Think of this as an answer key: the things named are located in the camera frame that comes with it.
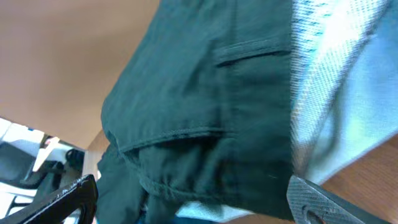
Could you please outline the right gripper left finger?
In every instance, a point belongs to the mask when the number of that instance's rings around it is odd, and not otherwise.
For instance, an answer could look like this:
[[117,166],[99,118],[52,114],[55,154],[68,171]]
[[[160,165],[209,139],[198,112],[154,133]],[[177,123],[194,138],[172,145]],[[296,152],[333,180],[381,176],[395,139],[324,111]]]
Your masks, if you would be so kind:
[[58,224],[77,210],[79,223],[92,224],[97,199],[94,175],[88,174],[1,219],[1,224]]

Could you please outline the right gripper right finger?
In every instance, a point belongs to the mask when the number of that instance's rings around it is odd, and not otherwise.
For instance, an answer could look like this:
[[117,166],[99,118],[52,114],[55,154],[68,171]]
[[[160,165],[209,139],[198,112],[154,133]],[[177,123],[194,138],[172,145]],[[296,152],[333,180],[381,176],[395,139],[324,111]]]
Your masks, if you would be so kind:
[[299,224],[389,224],[311,181],[293,175],[287,200]]

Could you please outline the black shorts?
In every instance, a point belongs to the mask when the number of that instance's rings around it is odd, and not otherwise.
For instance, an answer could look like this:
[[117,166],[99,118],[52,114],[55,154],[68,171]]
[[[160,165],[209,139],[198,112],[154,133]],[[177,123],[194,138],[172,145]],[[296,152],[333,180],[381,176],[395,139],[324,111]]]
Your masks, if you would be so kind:
[[98,223],[189,202],[290,220],[289,0],[161,1],[106,97]]

